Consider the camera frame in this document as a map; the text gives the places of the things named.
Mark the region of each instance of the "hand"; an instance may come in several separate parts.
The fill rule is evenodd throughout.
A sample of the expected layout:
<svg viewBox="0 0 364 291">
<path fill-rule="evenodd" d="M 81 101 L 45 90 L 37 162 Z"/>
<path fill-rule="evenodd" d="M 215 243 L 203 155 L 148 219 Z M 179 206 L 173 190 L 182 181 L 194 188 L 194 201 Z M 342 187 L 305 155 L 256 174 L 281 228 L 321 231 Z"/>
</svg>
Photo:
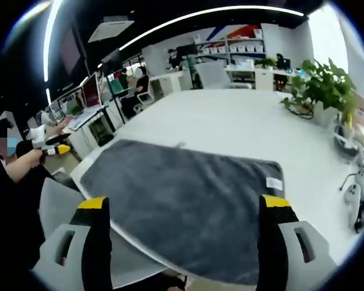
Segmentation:
<svg viewBox="0 0 364 291">
<path fill-rule="evenodd" d="M 65 126 L 67 126 L 69 124 L 70 120 L 72 120 L 72 119 L 74 119 L 73 115 L 67 115 L 65 117 L 65 119 L 63 119 L 63 121 L 58 125 L 60 125 L 62 128 L 64 128 Z"/>
</svg>

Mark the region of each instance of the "shelf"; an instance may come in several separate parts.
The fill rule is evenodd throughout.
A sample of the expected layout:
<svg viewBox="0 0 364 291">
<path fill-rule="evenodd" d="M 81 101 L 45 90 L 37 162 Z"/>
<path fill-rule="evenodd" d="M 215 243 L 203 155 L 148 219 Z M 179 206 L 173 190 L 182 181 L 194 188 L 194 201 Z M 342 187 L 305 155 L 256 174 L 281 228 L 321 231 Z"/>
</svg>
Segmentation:
<svg viewBox="0 0 364 291">
<path fill-rule="evenodd" d="M 263 38 L 227 38 L 227 41 L 264 41 Z"/>
<path fill-rule="evenodd" d="M 195 45 L 202 45 L 202 44 L 217 44 L 219 42 L 226 42 L 224 39 L 222 41 L 203 41 L 200 42 L 199 44 L 195 44 Z"/>
<path fill-rule="evenodd" d="M 198 54 L 198 55 L 195 55 L 196 58 L 199 58 L 201 56 L 214 56 L 214 55 L 227 55 L 227 53 L 206 53 L 206 54 Z"/>
<path fill-rule="evenodd" d="M 258 52 L 235 52 L 235 53 L 231 53 L 231 55 L 265 55 L 266 53 L 263 52 L 263 53 L 258 53 Z"/>
</svg>

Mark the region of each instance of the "cable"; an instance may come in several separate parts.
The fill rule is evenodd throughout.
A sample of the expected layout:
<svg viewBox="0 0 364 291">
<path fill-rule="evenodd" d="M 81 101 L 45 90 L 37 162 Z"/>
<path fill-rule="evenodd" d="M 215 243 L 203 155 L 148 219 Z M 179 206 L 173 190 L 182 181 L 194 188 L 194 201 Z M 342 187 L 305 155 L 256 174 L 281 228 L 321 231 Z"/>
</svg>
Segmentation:
<svg viewBox="0 0 364 291">
<path fill-rule="evenodd" d="M 346 180 L 348 180 L 348 178 L 349 178 L 350 176 L 354 176 L 354 175 L 356 175 L 356 174 L 357 174 L 357 173 L 353 173 L 353 174 L 349 174 L 348 176 L 346 176 L 344 183 L 342 183 L 342 185 L 341 185 L 341 187 L 340 187 L 340 191 L 342 191 L 342 188 L 344 188 L 344 185 L 345 185 L 345 183 L 346 183 Z"/>
</svg>

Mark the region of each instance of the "desk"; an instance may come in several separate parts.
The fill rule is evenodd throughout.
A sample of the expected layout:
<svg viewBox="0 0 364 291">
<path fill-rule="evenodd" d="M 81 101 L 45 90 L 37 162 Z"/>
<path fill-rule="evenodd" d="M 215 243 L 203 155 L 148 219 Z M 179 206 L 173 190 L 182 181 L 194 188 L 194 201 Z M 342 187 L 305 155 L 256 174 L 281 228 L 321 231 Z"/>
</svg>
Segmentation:
<svg viewBox="0 0 364 291">
<path fill-rule="evenodd" d="M 285 96 L 289 95 L 245 89 L 173 93 L 118 129 L 115 139 L 86 157 L 72 178 L 89 198 L 80 183 L 82 175 L 105 148 L 122 138 L 170 147 L 182 142 L 191 150 L 276 161 L 283 170 L 286 199 L 299 220 L 308 221 L 325 237 L 330 255 L 341 264 L 360 237 L 349 228 L 343 192 L 339 192 L 357 166 L 339 158 L 332 133 L 286 111 L 279 104 Z M 114 223 L 111 226 L 151 258 L 187 273 Z"/>
<path fill-rule="evenodd" d="M 227 65 L 225 70 L 228 73 L 232 72 L 251 72 L 255 74 L 255 88 L 256 90 L 273 91 L 274 75 L 282 75 L 287 77 L 295 77 L 299 74 L 288 73 L 285 70 L 279 69 L 263 69 L 263 68 L 246 68 L 241 65 Z"/>
<path fill-rule="evenodd" d="M 159 80 L 164 96 L 182 90 L 180 78 L 184 75 L 183 71 L 166 73 L 159 76 L 150 77 L 150 82 Z"/>
<path fill-rule="evenodd" d="M 62 130 L 64 133 L 71 133 L 68 139 L 81 159 L 84 159 L 94 148 L 98 147 L 98 143 L 89 129 L 92 122 L 105 116 L 107 125 L 112 132 L 115 131 L 115 126 L 107 113 L 108 107 L 109 105 L 96 105 L 85 108 L 81 115 L 71 120 Z"/>
</svg>

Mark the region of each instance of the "white storage bin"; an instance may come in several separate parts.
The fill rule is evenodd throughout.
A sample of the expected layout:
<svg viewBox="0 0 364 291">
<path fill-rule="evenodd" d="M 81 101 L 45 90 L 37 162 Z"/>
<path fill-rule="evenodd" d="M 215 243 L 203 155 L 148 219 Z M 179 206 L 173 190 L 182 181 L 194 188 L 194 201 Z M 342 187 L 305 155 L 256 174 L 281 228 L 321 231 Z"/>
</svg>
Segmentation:
<svg viewBox="0 0 364 291">
<path fill-rule="evenodd" d="M 203 48 L 203 49 L 202 49 L 202 54 L 203 54 L 203 55 L 208 55 L 208 54 L 210 54 L 209 48 L 208 48 L 208 47 Z"/>
<path fill-rule="evenodd" d="M 263 38 L 263 32 L 261 29 L 254 29 L 254 33 L 256 38 Z"/>
<path fill-rule="evenodd" d="M 247 52 L 249 52 L 249 53 L 255 52 L 255 46 L 254 45 L 247 45 Z"/>
<path fill-rule="evenodd" d="M 256 49 L 256 52 L 257 53 L 263 53 L 264 52 L 262 45 L 256 45 L 255 46 L 255 49 Z"/>
<path fill-rule="evenodd" d="M 225 49 L 225 47 L 219 47 L 219 48 L 218 48 L 218 52 L 219 52 L 219 53 L 226 53 L 226 49 Z"/>
<path fill-rule="evenodd" d="M 218 50 L 216 47 L 211 47 L 211 53 L 218 53 Z"/>
<path fill-rule="evenodd" d="M 229 50 L 231 51 L 231 53 L 237 53 L 237 46 L 236 45 L 231 45 L 229 47 Z"/>
<path fill-rule="evenodd" d="M 243 62 L 243 67 L 246 69 L 254 69 L 255 64 L 253 59 L 246 59 Z"/>
</svg>

